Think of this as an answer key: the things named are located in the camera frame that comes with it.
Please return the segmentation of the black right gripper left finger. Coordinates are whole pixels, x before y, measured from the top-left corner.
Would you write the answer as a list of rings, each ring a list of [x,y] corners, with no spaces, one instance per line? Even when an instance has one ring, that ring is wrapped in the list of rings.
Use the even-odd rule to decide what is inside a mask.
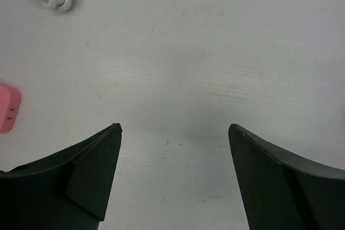
[[[114,123],[90,138],[1,171],[1,229],[98,229],[120,153]]]

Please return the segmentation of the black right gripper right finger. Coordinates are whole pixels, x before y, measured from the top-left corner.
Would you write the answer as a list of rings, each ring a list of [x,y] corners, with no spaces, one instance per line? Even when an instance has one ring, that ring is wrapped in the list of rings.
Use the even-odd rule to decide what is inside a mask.
[[[344,170],[237,124],[229,127],[229,142],[250,229],[344,229]]]

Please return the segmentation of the pink square plug adapter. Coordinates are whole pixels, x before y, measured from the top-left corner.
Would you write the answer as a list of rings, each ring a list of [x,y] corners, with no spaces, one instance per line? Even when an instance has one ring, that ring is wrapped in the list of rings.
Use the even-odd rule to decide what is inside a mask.
[[[22,100],[21,92],[13,86],[1,82],[1,134],[12,130]]]

